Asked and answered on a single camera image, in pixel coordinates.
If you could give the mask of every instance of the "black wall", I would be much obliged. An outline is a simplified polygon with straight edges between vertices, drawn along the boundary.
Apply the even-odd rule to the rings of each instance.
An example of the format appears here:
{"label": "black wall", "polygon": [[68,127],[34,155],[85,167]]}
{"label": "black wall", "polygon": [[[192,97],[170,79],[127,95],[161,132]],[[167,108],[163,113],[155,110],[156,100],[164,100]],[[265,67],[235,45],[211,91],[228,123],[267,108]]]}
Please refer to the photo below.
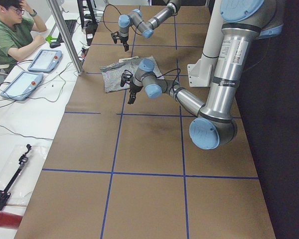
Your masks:
{"label": "black wall", "polygon": [[280,36],[256,41],[236,99],[277,239],[299,239],[299,1]]}

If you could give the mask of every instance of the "green t-shirt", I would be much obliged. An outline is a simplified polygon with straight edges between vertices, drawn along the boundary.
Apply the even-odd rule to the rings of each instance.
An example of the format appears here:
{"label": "green t-shirt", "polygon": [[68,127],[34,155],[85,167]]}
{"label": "green t-shirt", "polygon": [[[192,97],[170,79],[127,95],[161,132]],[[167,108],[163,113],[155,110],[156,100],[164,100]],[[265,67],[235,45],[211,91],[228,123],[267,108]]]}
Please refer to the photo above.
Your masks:
{"label": "green t-shirt", "polygon": [[30,34],[34,21],[29,18],[22,18],[22,23],[15,24],[15,29],[11,29],[0,21],[0,65],[9,64],[6,71],[10,71],[16,64],[16,60],[8,55],[11,47],[21,48],[33,41]]}

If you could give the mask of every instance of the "cable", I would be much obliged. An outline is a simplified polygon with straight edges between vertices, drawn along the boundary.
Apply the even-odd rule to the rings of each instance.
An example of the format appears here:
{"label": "cable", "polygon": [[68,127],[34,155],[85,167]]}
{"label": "cable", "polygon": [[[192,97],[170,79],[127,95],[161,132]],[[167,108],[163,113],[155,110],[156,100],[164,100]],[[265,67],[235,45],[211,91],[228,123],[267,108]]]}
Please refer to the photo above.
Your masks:
{"label": "cable", "polygon": [[[175,90],[174,90],[174,86],[176,85],[175,84],[175,82],[176,82],[176,80],[177,80],[177,78],[179,77],[179,75],[180,75],[180,68],[175,68],[175,69],[173,69],[173,70],[170,70],[170,71],[168,71],[168,72],[166,72],[166,73],[164,73],[164,74],[162,74],[161,76],[159,76],[159,77],[157,77],[157,79],[158,78],[160,78],[160,77],[162,77],[162,76],[165,76],[165,75],[167,75],[168,73],[170,73],[170,72],[172,72],[172,71],[176,71],[177,70],[177,75],[176,75],[176,77],[175,77],[175,79],[173,80],[173,83],[172,83],[172,90],[173,90],[173,94],[175,93]],[[186,109],[186,107],[179,101],[179,99],[178,99],[178,97],[177,97],[177,95],[175,96],[175,100],[177,100],[177,102],[188,112],[188,113],[190,113],[192,116],[195,116],[196,117],[196,115],[194,115],[192,112],[190,112],[188,109]]]}
{"label": "cable", "polygon": [[9,132],[15,134],[15,135],[19,135],[19,136],[22,136],[24,138],[35,138],[35,139],[44,139],[44,140],[53,140],[52,138],[41,138],[41,137],[34,137],[34,136],[26,136],[26,135],[23,135],[21,133],[15,133],[13,132],[12,130],[8,129],[7,127],[3,126],[3,125],[0,125],[0,127],[2,128],[5,128],[6,130],[8,130]]}
{"label": "cable", "polygon": [[[112,6],[112,7],[114,7],[114,8],[118,11],[118,13],[119,13],[120,15],[122,15],[122,14],[121,14],[120,10],[119,10],[116,6],[114,6],[114,5],[112,5],[112,4],[108,4],[108,5],[106,5],[105,8],[104,8],[104,11],[103,11],[103,24],[104,24],[104,27],[105,27],[110,33],[113,33],[113,32],[106,26],[106,24],[105,24],[105,20],[104,20],[104,17],[105,17],[105,10],[106,10],[106,8],[107,8],[108,6]],[[131,28],[133,29],[133,31],[134,31],[137,35],[142,36],[142,34],[137,33],[136,30],[134,30],[134,28],[133,28],[132,26],[131,26]]]}
{"label": "cable", "polygon": [[63,83],[63,85],[62,85],[62,87],[61,87],[61,89],[60,89],[59,95],[57,96],[57,98],[56,98],[55,100],[52,101],[52,100],[47,99],[46,97],[38,97],[38,98],[27,97],[27,98],[28,98],[28,99],[32,99],[32,100],[45,99],[45,100],[47,100],[47,101],[49,101],[49,102],[51,102],[51,103],[57,102],[57,100],[60,98],[60,96],[61,96],[61,94],[62,94],[62,92],[63,92],[63,88],[64,88],[64,86],[65,86],[65,84],[66,84],[66,80],[64,80],[64,79],[61,77],[61,74],[65,72],[65,70],[71,65],[71,63],[72,63],[72,62],[69,62],[69,63],[65,66],[64,70],[61,71],[61,72],[60,72],[58,75],[56,75],[55,77],[53,77],[51,80],[49,80],[48,82],[46,82],[46,83],[41,84],[41,85],[38,86],[38,87],[41,87],[41,86],[43,86],[43,85],[45,85],[45,84],[47,84],[47,83],[50,83],[50,82],[53,81],[56,77],[60,77],[60,78],[63,80],[64,83]]}
{"label": "cable", "polygon": [[33,60],[19,61],[19,62],[16,63],[16,66],[18,66],[21,70],[25,71],[22,67],[19,66],[19,64],[24,63],[24,62],[28,62],[28,61],[31,62],[31,61],[33,61]]}
{"label": "cable", "polygon": [[257,66],[260,62],[262,62],[265,59],[265,57],[267,56],[268,50],[269,50],[270,39],[271,38],[268,39],[268,43],[267,43],[267,47],[266,47],[266,51],[265,51],[264,56],[258,62],[256,62],[255,64],[253,64],[250,67],[244,69],[243,73],[245,73],[246,71],[249,71],[250,69],[254,68],[255,66]]}
{"label": "cable", "polygon": [[7,104],[7,105],[0,106],[0,108],[6,107],[6,106],[8,106],[8,105],[11,105],[11,104],[13,104],[14,102],[16,102],[16,100],[14,100],[14,101],[10,102],[10,103],[9,103],[9,104]]}

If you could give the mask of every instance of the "black hair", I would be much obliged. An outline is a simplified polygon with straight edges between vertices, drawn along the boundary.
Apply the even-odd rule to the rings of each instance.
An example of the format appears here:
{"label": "black hair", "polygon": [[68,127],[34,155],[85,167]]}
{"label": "black hair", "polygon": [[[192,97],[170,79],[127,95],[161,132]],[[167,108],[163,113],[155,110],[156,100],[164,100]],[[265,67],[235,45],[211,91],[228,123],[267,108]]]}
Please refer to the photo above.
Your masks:
{"label": "black hair", "polygon": [[4,8],[9,8],[10,6],[21,8],[20,0],[0,0],[0,5]]}

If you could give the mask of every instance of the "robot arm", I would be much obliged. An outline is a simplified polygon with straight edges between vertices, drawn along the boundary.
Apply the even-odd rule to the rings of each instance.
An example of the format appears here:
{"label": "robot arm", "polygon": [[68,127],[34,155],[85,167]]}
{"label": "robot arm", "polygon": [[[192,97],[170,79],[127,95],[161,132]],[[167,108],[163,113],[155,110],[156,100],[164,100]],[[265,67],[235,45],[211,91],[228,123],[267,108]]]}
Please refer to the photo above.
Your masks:
{"label": "robot arm", "polygon": [[284,0],[222,1],[224,38],[206,103],[176,81],[157,79],[152,72],[154,64],[143,60],[135,77],[130,77],[132,97],[129,104],[135,101],[136,93],[143,87],[150,98],[169,94],[197,116],[190,125],[189,134],[199,148],[215,149],[230,142],[237,134],[230,109],[251,43],[261,36],[261,32],[262,38],[281,32],[284,3]]}
{"label": "robot arm", "polygon": [[111,37],[115,44],[120,40],[124,46],[124,50],[129,50],[129,45],[127,43],[129,39],[129,29],[131,26],[135,26],[145,38],[150,38],[154,29],[166,21],[169,17],[174,16],[178,13],[181,0],[165,0],[167,2],[166,8],[152,17],[149,21],[144,22],[142,19],[143,15],[139,9],[134,9],[127,15],[121,15],[119,18],[120,30],[111,33]]}

